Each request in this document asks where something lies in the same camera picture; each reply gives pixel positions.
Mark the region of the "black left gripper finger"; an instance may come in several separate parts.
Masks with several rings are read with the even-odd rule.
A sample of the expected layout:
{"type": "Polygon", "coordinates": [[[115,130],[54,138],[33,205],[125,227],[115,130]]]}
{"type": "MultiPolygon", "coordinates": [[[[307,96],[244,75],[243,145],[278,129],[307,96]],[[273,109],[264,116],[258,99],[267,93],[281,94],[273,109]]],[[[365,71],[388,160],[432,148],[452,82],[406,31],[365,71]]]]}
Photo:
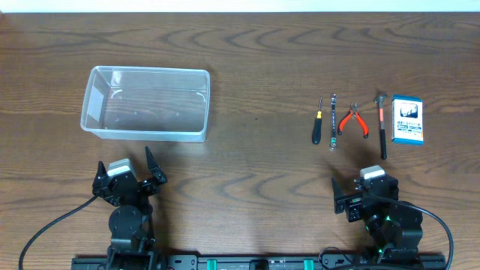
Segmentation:
{"type": "Polygon", "coordinates": [[[151,179],[157,184],[162,185],[168,182],[167,176],[161,167],[158,165],[158,162],[153,157],[153,154],[148,146],[145,147],[145,156],[148,171],[151,173],[151,179]]]}
{"type": "Polygon", "coordinates": [[[94,188],[101,187],[104,182],[104,179],[106,179],[107,177],[108,175],[107,175],[107,171],[104,166],[104,163],[102,161],[99,161],[97,165],[97,172],[93,181],[93,187],[94,188]]]}

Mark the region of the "clear plastic container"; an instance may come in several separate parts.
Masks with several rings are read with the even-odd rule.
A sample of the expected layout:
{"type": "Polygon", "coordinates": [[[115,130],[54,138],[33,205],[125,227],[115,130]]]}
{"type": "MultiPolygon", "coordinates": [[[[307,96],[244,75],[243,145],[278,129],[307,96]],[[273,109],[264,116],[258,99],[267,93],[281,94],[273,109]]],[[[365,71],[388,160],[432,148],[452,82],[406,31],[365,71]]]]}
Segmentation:
{"type": "Polygon", "coordinates": [[[207,70],[96,66],[80,126],[107,140],[203,142],[210,97],[207,70]]]}

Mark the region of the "blue white screwdriver box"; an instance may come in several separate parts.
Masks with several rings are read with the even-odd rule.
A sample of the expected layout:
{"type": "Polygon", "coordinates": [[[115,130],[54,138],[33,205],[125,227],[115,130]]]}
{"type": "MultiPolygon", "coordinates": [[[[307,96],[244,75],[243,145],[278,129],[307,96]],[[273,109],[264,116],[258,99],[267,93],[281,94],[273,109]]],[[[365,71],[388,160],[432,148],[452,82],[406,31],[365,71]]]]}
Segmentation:
{"type": "Polygon", "coordinates": [[[391,141],[397,144],[423,145],[423,100],[416,96],[394,94],[391,108],[391,141]]]}

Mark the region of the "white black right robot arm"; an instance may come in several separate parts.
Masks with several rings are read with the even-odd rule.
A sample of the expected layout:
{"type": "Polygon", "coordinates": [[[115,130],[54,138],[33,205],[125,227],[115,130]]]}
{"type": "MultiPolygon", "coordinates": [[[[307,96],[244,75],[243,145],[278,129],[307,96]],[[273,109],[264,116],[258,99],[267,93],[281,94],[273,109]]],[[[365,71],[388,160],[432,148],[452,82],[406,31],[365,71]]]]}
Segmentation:
{"type": "Polygon", "coordinates": [[[374,242],[372,257],[378,263],[413,264],[423,236],[422,213],[398,199],[398,180],[388,174],[360,177],[355,183],[357,191],[347,195],[331,180],[334,213],[344,212],[350,223],[364,222],[374,242]]]}

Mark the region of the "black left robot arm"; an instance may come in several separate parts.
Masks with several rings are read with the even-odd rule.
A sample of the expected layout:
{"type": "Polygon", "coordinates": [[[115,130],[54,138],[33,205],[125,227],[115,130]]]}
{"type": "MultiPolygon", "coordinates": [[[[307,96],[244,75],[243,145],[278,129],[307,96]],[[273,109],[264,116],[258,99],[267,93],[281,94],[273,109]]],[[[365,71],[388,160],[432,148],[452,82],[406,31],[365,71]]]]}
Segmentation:
{"type": "Polygon", "coordinates": [[[107,252],[107,269],[166,269],[166,257],[154,250],[153,207],[149,197],[157,194],[167,183],[167,176],[145,148],[151,177],[138,181],[133,170],[109,174],[102,162],[92,183],[92,193],[115,206],[109,217],[112,233],[107,252]]]}

